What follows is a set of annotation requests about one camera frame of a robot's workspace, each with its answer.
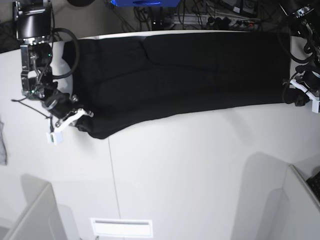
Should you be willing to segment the black T-shirt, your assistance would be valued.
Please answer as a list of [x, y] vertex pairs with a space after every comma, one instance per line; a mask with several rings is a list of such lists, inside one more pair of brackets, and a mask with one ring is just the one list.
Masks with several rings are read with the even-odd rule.
[[73, 93], [93, 112], [76, 127], [105, 139], [178, 114], [308, 102], [290, 88], [287, 34], [179, 33], [82, 39]]

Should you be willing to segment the grey cloth at left edge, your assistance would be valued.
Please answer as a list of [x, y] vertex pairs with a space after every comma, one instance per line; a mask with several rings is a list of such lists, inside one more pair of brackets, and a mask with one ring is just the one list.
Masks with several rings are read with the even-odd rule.
[[8, 154], [5, 146], [3, 129], [4, 129], [4, 124], [1, 121], [0, 122], [0, 165], [6, 166], [8, 164]]

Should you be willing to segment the black keyboard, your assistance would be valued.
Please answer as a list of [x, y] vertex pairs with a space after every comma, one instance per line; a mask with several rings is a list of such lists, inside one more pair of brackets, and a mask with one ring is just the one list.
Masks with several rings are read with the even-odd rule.
[[320, 201], [320, 172], [307, 179], [306, 182], [318, 201]]

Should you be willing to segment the blue box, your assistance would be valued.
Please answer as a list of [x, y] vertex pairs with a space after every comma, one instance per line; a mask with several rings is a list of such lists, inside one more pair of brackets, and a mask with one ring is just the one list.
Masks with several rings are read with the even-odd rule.
[[180, 0], [111, 0], [117, 7], [176, 7]]

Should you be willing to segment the white partition panel left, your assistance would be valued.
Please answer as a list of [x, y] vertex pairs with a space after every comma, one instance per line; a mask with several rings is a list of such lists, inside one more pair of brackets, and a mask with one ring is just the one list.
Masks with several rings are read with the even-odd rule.
[[21, 185], [26, 207], [3, 236], [5, 240], [67, 240], [52, 184], [24, 174]]

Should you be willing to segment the white partition panel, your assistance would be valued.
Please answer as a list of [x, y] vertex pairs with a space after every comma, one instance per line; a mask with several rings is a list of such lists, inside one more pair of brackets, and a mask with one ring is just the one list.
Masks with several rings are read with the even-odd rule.
[[289, 165], [281, 188], [267, 198], [257, 240], [318, 240], [320, 202], [295, 166]]
[[5, 240], [67, 240], [52, 184], [24, 174], [21, 185], [26, 207], [3, 236]]

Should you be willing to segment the white table slot plate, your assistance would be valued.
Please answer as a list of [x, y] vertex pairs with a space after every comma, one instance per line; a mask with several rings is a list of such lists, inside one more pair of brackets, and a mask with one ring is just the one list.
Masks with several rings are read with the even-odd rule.
[[93, 233], [99, 237], [153, 238], [153, 221], [141, 219], [90, 219]]

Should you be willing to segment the white partition panel right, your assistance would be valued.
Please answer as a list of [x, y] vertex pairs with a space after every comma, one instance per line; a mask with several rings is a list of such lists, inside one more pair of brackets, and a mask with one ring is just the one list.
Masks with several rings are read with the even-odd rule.
[[318, 240], [320, 202], [295, 166], [289, 165], [281, 188], [267, 198], [257, 240]]

